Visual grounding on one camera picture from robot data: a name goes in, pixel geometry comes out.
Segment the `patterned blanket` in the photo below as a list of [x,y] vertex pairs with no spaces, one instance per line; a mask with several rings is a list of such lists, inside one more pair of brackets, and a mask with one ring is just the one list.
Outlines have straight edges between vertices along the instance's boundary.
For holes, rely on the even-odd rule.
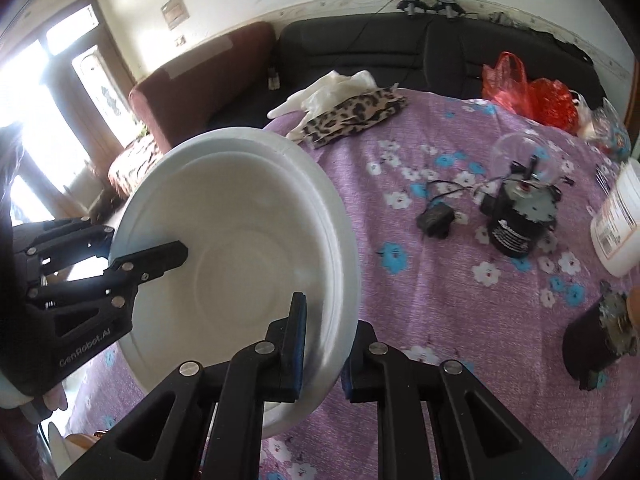
[[126,200],[162,157],[151,133],[138,136],[114,159],[107,179],[117,195]]

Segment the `black jar with cork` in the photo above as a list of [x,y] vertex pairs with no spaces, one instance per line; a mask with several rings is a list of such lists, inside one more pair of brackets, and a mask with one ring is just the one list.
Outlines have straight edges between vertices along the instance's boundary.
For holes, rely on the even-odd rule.
[[562,358],[580,390],[597,388],[598,376],[623,356],[639,353],[639,289],[614,292],[601,283],[598,300],[568,324],[562,340]]

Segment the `floral pink tablecloth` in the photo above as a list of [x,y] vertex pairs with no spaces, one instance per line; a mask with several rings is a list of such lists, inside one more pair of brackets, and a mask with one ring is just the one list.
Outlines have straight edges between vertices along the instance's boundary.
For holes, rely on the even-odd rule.
[[[561,363],[565,325],[598,294],[605,270],[588,235],[617,167],[594,148],[482,100],[411,91],[407,107],[359,136],[312,152],[344,200],[362,264],[363,318],[425,364],[459,359],[577,479],[610,468],[639,417],[639,362],[627,358],[582,391]],[[574,179],[559,226],[514,260],[489,244],[476,193],[494,192],[489,148],[499,136],[540,136]],[[416,218],[445,203],[444,240]]]

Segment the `wooden glass door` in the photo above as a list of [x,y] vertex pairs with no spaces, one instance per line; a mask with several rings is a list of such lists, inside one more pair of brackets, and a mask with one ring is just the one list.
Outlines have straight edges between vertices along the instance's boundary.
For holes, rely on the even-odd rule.
[[12,191],[21,219],[114,216],[124,200],[108,172],[140,131],[133,86],[98,0],[64,6],[10,50],[1,121],[24,146]]

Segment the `black power adapter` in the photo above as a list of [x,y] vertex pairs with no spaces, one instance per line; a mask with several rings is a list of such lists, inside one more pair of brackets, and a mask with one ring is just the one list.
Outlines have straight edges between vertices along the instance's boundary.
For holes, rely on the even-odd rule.
[[439,203],[419,214],[416,226],[423,235],[444,240],[449,235],[450,226],[455,218],[454,210],[450,206]]

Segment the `black cylindrical motor device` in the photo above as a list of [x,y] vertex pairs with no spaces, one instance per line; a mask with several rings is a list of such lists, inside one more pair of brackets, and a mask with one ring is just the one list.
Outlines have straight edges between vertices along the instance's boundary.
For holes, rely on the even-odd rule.
[[556,227],[562,192],[536,174],[537,155],[526,166],[511,162],[495,195],[487,194],[480,211],[488,218],[489,243],[509,258],[527,257],[536,244]]

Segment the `white plastic tub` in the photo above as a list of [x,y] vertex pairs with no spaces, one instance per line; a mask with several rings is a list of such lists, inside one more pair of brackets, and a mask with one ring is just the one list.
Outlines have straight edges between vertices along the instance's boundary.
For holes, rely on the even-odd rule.
[[639,263],[639,192],[639,162],[631,158],[623,163],[611,192],[591,220],[593,248],[605,270],[616,278]]

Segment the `clear glass globe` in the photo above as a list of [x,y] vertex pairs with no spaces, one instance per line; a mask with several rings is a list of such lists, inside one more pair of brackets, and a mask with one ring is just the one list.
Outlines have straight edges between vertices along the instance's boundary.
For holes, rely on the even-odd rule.
[[536,134],[512,132],[502,136],[490,150],[489,173],[499,183],[496,196],[516,200],[547,194],[555,203],[562,198],[558,185],[560,160]]

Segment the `white cloth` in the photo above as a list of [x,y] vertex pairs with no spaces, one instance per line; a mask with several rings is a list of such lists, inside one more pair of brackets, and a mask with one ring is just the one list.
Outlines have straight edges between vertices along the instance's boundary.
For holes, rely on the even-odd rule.
[[276,119],[294,112],[304,112],[305,115],[298,124],[298,128],[302,128],[311,119],[332,110],[337,104],[377,88],[378,84],[367,70],[360,70],[352,76],[331,70],[308,87],[291,94],[282,104],[270,110],[267,117]]

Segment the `leopard print cloth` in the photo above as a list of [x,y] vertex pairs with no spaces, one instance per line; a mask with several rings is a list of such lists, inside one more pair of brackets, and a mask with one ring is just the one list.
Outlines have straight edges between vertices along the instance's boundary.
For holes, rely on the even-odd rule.
[[307,120],[286,137],[295,143],[305,142],[310,148],[318,150],[385,122],[402,112],[407,105],[407,98],[394,88],[364,92]]

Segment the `red plastic bag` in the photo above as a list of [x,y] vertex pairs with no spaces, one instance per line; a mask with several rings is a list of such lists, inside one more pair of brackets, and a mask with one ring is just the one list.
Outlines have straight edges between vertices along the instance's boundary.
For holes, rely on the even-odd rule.
[[495,66],[482,69],[482,97],[538,124],[575,134],[579,115],[570,89],[559,80],[529,81],[524,63],[503,51]]

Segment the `black leather sofa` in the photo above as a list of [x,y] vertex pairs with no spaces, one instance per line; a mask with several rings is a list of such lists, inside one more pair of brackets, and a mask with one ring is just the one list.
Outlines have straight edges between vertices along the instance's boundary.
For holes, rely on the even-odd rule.
[[265,127],[270,110],[330,70],[367,70],[381,87],[474,99],[484,66],[495,65],[503,51],[522,60],[529,80],[557,79],[590,107],[601,105],[605,92],[592,59],[548,32],[438,15],[351,15],[286,26],[259,78],[211,114],[207,127]]

